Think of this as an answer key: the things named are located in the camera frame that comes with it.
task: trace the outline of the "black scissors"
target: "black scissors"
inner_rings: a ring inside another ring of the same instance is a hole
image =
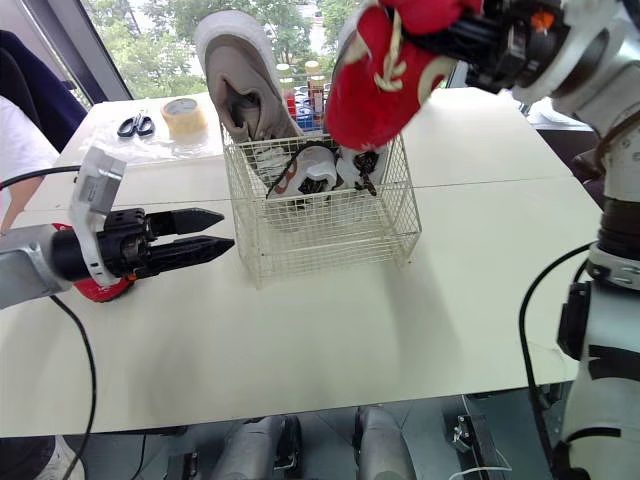
[[[136,133],[140,137],[153,134],[156,126],[153,124],[151,117],[145,115],[146,112],[141,111],[135,117],[127,118],[118,128],[118,136],[123,138],[133,137]]]

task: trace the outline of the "red sneaker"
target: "red sneaker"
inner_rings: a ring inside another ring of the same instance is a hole
[[[362,13],[340,50],[327,101],[327,128],[340,145],[379,148],[411,120],[456,62],[402,42],[404,18],[415,16],[412,33],[446,28],[467,1],[386,0],[398,7],[393,22],[382,6]]]
[[[445,30],[465,9],[480,13],[482,0],[383,0],[384,5],[400,13],[402,26],[415,35]]]

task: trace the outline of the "bottle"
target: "bottle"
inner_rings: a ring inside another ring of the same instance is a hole
[[[309,60],[304,64],[309,87],[309,103],[313,111],[313,126],[322,128],[324,121],[324,75],[320,72],[320,64]]]
[[[291,76],[291,67],[286,63],[279,63],[276,65],[278,76],[280,77],[280,90],[282,91],[282,98],[284,98],[287,105],[287,111],[291,118],[296,118],[296,97],[293,88],[293,78]]]

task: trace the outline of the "white wire basket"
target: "white wire basket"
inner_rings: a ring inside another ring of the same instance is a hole
[[[409,260],[422,226],[401,136],[389,146],[376,196],[345,189],[267,199],[293,153],[309,141],[338,145],[319,133],[241,144],[223,135],[236,245],[258,287],[276,277]]]

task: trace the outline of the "tape roll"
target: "tape roll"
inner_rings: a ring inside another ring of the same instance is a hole
[[[207,118],[193,98],[178,98],[162,107],[162,118],[171,135],[185,135],[204,130]]]

